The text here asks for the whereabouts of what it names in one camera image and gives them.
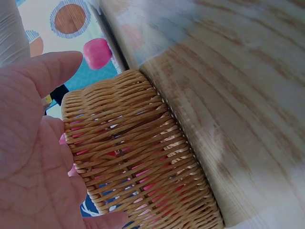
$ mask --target hand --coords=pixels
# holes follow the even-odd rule
[[[79,52],[49,53],[0,69],[0,224],[12,229],[118,229],[122,212],[83,218],[86,187],[71,177],[60,119],[42,116],[41,98],[77,71]]]

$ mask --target finger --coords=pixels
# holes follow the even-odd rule
[[[87,229],[121,229],[128,222],[125,212],[111,212],[103,216],[84,217]]]
[[[14,0],[0,1],[0,66],[30,57],[30,45]]]
[[[77,173],[74,173],[73,176],[70,177],[70,181],[74,189],[76,201],[77,203],[81,204],[84,202],[87,196],[87,188],[85,182]]]
[[[42,121],[47,122],[50,125],[59,140],[61,138],[61,135],[64,133],[63,121],[59,118],[53,118],[47,115],[42,117]]]
[[[62,144],[61,146],[61,157],[65,164],[67,173],[73,167],[73,156],[70,147],[67,144]]]
[[[64,84],[79,68],[81,52],[52,52],[12,64],[10,70],[30,79],[41,98]]]

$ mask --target brown circle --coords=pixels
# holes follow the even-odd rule
[[[85,20],[86,14],[81,6],[65,5],[55,16],[55,28],[65,34],[75,33],[81,29]]]
[[[30,56],[39,56],[43,52],[43,40],[41,37],[38,37],[30,43]]]

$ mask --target wicker basket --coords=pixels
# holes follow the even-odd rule
[[[220,229],[223,221],[183,132],[138,71],[62,104],[75,167],[98,211],[127,211],[126,228]]]

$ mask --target wooden table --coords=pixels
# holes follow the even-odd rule
[[[227,227],[304,228],[303,0],[100,0],[181,123]]]

